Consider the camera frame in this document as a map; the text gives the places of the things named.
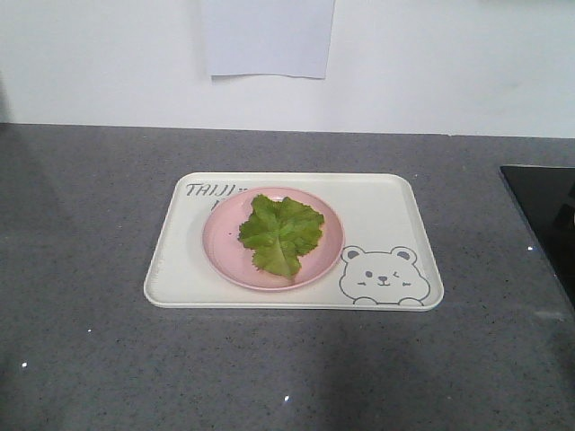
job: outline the white wall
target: white wall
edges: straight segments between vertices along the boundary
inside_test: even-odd
[[[575,137],[571,0],[336,0],[324,81],[211,79],[199,13],[0,0],[0,107],[15,123]]]

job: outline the bear ear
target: bear ear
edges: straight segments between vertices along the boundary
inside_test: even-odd
[[[350,260],[356,258],[360,254],[364,253],[365,252],[362,249],[360,249],[357,245],[350,245],[349,247],[343,249],[343,251],[341,252],[341,258],[345,262],[349,262]]]
[[[395,256],[399,256],[400,258],[407,260],[411,264],[415,263],[417,260],[417,254],[415,254],[415,251],[407,247],[394,247],[391,253]]]

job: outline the bear paw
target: bear paw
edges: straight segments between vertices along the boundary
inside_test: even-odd
[[[423,303],[421,301],[418,301],[415,298],[403,298],[398,304],[399,305],[418,305],[418,306],[423,305]]]
[[[362,296],[353,300],[356,305],[377,305],[377,302],[367,296]]]

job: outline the pink plate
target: pink plate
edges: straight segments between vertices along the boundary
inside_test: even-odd
[[[323,214],[323,235],[317,247],[299,258],[302,268],[295,282],[259,270],[252,264],[253,251],[237,239],[240,224],[252,213],[252,200],[262,194],[273,200],[288,196]],[[234,195],[221,202],[204,225],[204,251],[214,269],[227,280],[251,289],[278,291],[307,285],[325,275],[338,261],[343,249],[343,226],[335,212],[321,199],[307,192],[288,187],[258,187]]]

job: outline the paper sheet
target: paper sheet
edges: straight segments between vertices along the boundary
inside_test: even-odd
[[[325,78],[334,0],[202,0],[210,75]]]

